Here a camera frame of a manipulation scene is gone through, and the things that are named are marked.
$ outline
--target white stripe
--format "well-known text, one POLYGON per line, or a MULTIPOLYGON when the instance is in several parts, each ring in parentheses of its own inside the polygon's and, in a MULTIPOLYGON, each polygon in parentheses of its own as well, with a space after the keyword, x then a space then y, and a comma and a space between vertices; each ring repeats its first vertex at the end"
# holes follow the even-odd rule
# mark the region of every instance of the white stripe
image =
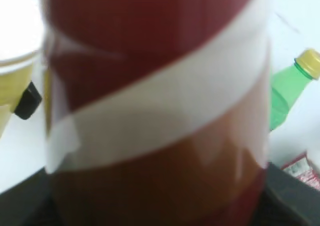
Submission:
POLYGON ((250 90, 265 66, 267 18, 267 0, 251 0, 202 48, 61 120, 50 134, 47 171, 53 172, 70 152, 73 165, 66 170, 147 154, 221 116, 250 90), (70 126, 73 121, 76 129, 70 126), (79 137, 75 144, 72 136, 79 137))

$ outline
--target bottle neck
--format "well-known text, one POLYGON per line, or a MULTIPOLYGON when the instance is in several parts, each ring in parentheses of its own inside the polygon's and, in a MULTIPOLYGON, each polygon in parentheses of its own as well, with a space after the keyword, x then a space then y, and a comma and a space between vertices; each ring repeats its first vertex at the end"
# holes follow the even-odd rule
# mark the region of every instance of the bottle neck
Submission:
POLYGON ((313 78, 308 74, 297 62, 294 63, 294 66, 308 79, 313 80, 313 78))
POLYGON ((298 63, 294 63, 273 75, 271 86, 272 90, 283 97, 290 109, 312 80, 313 78, 298 63))

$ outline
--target black handle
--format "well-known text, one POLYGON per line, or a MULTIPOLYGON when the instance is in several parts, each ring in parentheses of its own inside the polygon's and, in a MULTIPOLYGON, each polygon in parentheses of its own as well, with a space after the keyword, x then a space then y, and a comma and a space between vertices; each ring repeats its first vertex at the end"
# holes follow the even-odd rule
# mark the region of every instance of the black handle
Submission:
POLYGON ((42 101, 42 97, 33 82, 23 92, 14 114, 23 120, 27 120, 34 114, 42 101))

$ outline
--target red container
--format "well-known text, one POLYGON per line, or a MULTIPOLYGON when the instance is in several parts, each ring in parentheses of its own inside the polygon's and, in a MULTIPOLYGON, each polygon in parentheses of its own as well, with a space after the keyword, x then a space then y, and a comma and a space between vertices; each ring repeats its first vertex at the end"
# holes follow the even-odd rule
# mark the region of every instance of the red container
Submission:
POLYGON ((268 0, 42 5, 66 225, 245 226, 266 168, 268 0))

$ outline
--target red snack wrapper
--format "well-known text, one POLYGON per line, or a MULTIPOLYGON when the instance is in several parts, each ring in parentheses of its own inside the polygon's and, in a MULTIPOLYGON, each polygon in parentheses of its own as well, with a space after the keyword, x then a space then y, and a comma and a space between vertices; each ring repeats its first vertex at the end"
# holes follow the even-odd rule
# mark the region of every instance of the red snack wrapper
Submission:
POLYGON ((298 156, 292 162, 284 165, 282 170, 301 182, 320 191, 320 178, 308 161, 307 153, 298 156))

